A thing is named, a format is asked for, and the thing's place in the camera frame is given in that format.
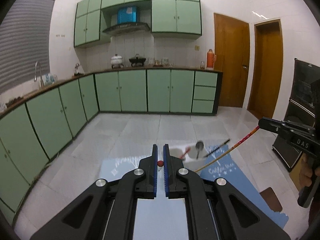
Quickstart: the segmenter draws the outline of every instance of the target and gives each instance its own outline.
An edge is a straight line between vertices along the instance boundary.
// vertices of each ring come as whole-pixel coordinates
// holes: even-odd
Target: human hand
[[[320,167],[315,170],[315,174],[320,176]],[[299,182],[301,187],[310,187],[312,184],[312,169],[308,165],[308,156],[303,154],[301,161],[301,170],[299,174]]]

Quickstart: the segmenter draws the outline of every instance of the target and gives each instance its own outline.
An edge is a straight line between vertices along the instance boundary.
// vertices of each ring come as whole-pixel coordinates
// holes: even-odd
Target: faucet
[[[39,65],[39,69],[40,69],[40,79],[41,79],[40,84],[41,84],[41,88],[43,88],[44,87],[44,83],[43,83],[43,80],[42,80],[41,65],[40,65],[40,63],[38,61],[36,62],[36,72],[35,72],[34,82],[37,82],[37,66],[38,65]]]

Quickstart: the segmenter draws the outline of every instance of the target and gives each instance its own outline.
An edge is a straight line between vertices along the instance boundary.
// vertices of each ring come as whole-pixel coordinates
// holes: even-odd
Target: tile floor
[[[28,240],[97,179],[105,158],[145,155],[155,143],[162,147],[203,140],[208,146],[231,138],[231,146],[257,123],[247,110],[232,107],[219,107],[217,116],[99,114],[40,177],[21,209],[15,232]],[[271,150],[274,140],[273,133],[258,130],[231,157],[259,192],[273,188],[289,216],[284,230],[295,239],[307,229],[308,209],[297,204],[298,191]]]

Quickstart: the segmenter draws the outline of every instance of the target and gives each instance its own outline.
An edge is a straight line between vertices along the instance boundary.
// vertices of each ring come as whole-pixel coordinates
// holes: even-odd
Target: orange thermos
[[[207,52],[207,68],[213,68],[216,59],[217,55],[214,54],[212,49],[209,49]]]

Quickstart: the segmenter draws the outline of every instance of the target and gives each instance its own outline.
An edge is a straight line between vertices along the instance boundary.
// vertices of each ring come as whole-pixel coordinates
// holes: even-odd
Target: doorway
[[[278,100],[283,44],[280,20],[255,25],[255,57],[248,110],[258,119],[272,118]]]
[[[219,106],[242,107],[249,70],[249,24],[215,13],[214,30],[214,69],[223,72]]]

